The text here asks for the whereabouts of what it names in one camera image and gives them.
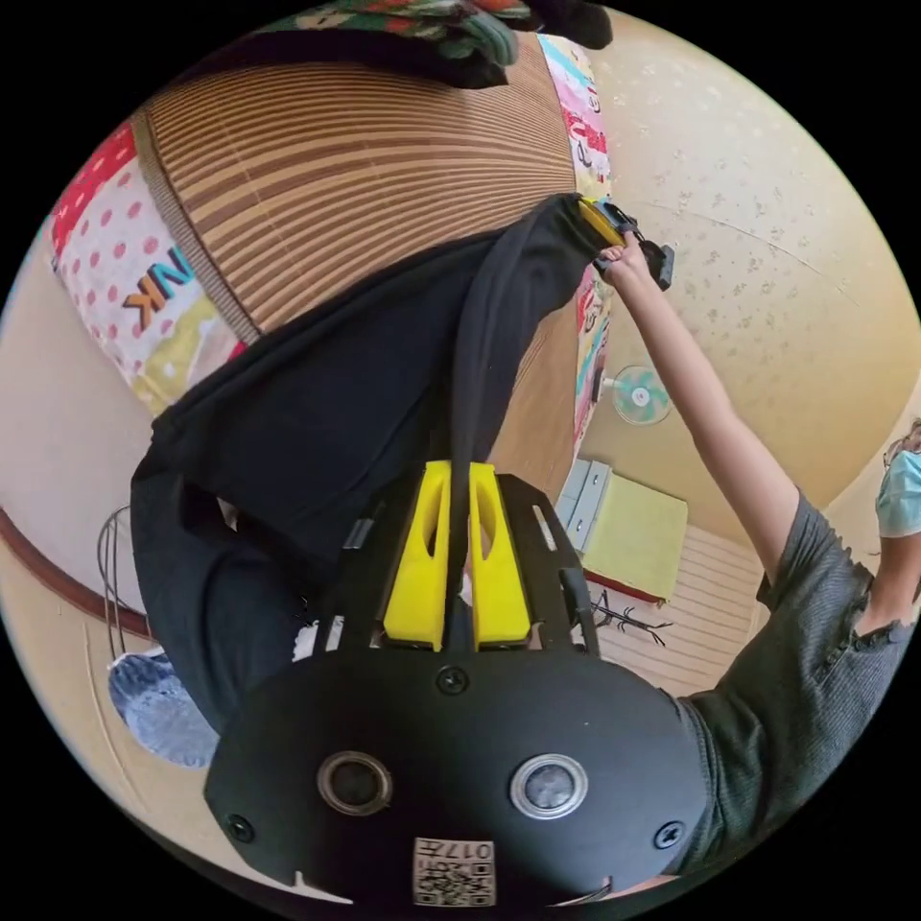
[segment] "face mask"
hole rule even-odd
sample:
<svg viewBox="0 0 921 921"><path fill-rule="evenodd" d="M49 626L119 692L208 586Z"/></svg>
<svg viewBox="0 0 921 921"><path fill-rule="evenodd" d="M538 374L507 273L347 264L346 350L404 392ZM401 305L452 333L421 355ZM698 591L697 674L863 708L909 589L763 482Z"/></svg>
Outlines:
<svg viewBox="0 0 921 921"><path fill-rule="evenodd" d="M892 460L876 500L881 537L921 532L921 455L901 451Z"/></svg>

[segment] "blue denim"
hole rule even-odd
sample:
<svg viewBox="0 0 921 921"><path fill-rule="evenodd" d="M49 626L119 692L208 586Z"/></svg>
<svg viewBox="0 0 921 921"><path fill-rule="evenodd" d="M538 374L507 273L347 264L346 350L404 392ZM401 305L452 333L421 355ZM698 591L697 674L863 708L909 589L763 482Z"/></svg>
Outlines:
<svg viewBox="0 0 921 921"><path fill-rule="evenodd" d="M206 768L218 734L162 652L129 653L108 674L108 692L132 736L148 751L185 768Z"/></svg>

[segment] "white drawer cabinet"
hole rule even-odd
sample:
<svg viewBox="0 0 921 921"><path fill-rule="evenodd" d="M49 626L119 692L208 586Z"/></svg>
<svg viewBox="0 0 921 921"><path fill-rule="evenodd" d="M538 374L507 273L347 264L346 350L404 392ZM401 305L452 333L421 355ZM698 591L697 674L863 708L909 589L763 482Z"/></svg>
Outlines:
<svg viewBox="0 0 921 921"><path fill-rule="evenodd" d="M588 542L610 475L611 468L606 463L577 460L556 503L556 517L578 551L584 550ZM578 496L573 495L571 483L578 483Z"/></svg>

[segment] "black fabric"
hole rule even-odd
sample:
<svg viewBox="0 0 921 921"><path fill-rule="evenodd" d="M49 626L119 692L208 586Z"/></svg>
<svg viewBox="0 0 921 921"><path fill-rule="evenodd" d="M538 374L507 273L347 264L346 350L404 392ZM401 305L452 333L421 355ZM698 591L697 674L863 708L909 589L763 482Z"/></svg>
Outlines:
<svg viewBox="0 0 921 921"><path fill-rule="evenodd" d="M508 83L505 70L480 52L450 59L431 41L383 32L323 29L247 35L185 71L174 85L227 70L307 61L351 61L458 89L486 89Z"/></svg>
<svg viewBox="0 0 921 921"><path fill-rule="evenodd" d="M303 4L307 12L323 0ZM613 37L607 13L584 0L529 0L534 16L503 19L516 32L541 31L600 49ZM294 30L247 35L187 70L174 85L209 74L245 67L352 61L378 70L445 83L457 89L487 89L508 84L503 67L481 52L446 58L433 41L360 30Z"/></svg>
<svg viewBox="0 0 921 921"><path fill-rule="evenodd" d="M131 484L138 583L155 636L215 729L291 661L378 489L421 461L485 460L537 324L573 296L602 246L578 196L553 196L263 337L155 421ZM241 511L239 533L216 497ZM295 591L299 567L310 585Z"/></svg>
<svg viewBox="0 0 921 921"><path fill-rule="evenodd" d="M596 51L606 48L613 39L611 20L594 3L585 0L527 0L528 6L543 23L541 32L560 35L578 45ZM510 29L519 27L513 19L503 20ZM526 25L521 31L531 31Z"/></svg>

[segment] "printed number label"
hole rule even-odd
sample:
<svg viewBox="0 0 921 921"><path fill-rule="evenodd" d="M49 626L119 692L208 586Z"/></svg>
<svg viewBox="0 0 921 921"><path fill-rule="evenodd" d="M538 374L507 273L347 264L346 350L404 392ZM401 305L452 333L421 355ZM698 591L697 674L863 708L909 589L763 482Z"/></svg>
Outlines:
<svg viewBox="0 0 921 921"><path fill-rule="evenodd" d="M492 841L417 838L413 849L413 900L417 905L446 908L495 905Z"/></svg>

